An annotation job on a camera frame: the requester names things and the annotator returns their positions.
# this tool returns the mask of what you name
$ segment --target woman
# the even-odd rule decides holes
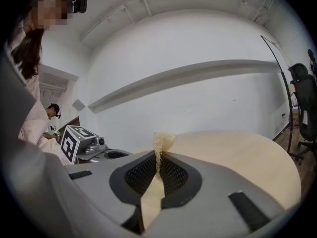
[[[40,102],[38,66],[44,31],[52,25],[61,24],[72,9],[72,0],[34,0],[8,39],[8,50],[26,80],[26,88],[36,99],[21,128],[19,139],[37,145],[43,152],[57,155],[63,165],[69,162],[60,145],[55,139],[48,140],[43,136],[49,119]]]

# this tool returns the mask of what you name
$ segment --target floor lamp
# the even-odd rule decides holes
[[[291,144],[292,144],[292,135],[293,135],[293,105],[292,105],[292,100],[291,100],[291,94],[290,94],[290,91],[289,91],[289,88],[288,88],[288,83],[286,81],[286,77],[285,77],[285,74],[282,70],[282,67],[281,65],[279,64],[273,50],[271,49],[271,47],[269,46],[269,44],[267,42],[270,42],[272,45],[274,45],[271,41],[269,41],[266,37],[262,36],[262,39],[264,40],[264,42],[267,44],[268,48],[271,50],[272,54],[274,55],[275,57],[275,60],[279,66],[279,69],[281,70],[281,74],[282,74],[282,78],[283,78],[283,81],[284,81],[284,85],[285,85],[285,88],[286,88],[286,92],[287,92],[287,98],[288,98],[288,105],[289,105],[289,115],[290,115],[290,132],[289,132],[289,140],[288,140],[288,147],[287,147],[287,153],[291,156],[291,157],[294,157],[296,161],[298,161],[299,159],[302,160],[304,159],[302,156],[298,156],[296,154],[293,154],[293,153],[290,153],[290,149],[291,149]]]

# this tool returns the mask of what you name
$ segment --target pipe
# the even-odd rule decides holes
[[[102,18],[101,20],[99,20],[96,24],[94,24],[94,26],[92,28],[90,28],[79,40],[82,41],[91,31],[93,31],[100,23],[102,23],[104,20],[106,20],[107,18],[109,18],[111,15],[113,15],[114,13],[116,13],[118,10],[113,11],[112,13],[108,14],[106,17]]]
[[[274,0],[269,0],[268,1],[268,6],[265,7],[265,11],[256,19],[255,23],[258,23],[259,20],[268,12],[268,10],[271,8],[272,4],[273,4]]]
[[[258,11],[257,11],[257,14],[255,15],[255,17],[254,17],[254,19],[253,19],[253,22],[256,21],[256,19],[257,19],[257,17],[258,17],[258,14],[259,14],[260,11],[262,10],[262,8],[263,8],[265,2],[266,2],[266,0],[263,0],[263,2],[262,2],[262,4],[261,4],[260,8],[259,8]]]
[[[131,22],[134,23],[134,21],[133,21],[131,15],[130,15],[130,13],[129,13],[128,10],[127,10],[127,6],[126,6],[125,4],[122,6],[122,9],[128,14],[128,16],[129,16]]]
[[[148,5],[148,1],[147,0],[143,0],[143,2],[145,4],[145,8],[147,9],[149,16],[152,17],[152,13],[150,11],[150,7]]]
[[[247,5],[247,4],[248,4],[247,2],[242,1],[242,4],[241,4],[241,6],[240,6],[240,8],[239,8],[239,11],[238,11],[238,14],[239,14],[239,15],[241,14],[241,12],[242,12],[242,10],[243,10],[243,7],[244,7],[245,5]]]

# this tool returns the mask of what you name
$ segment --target long brown hair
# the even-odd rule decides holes
[[[25,79],[38,74],[38,66],[42,53],[42,37],[44,29],[35,29],[26,34],[25,38],[19,46],[12,52],[14,62],[20,64],[22,75]]]

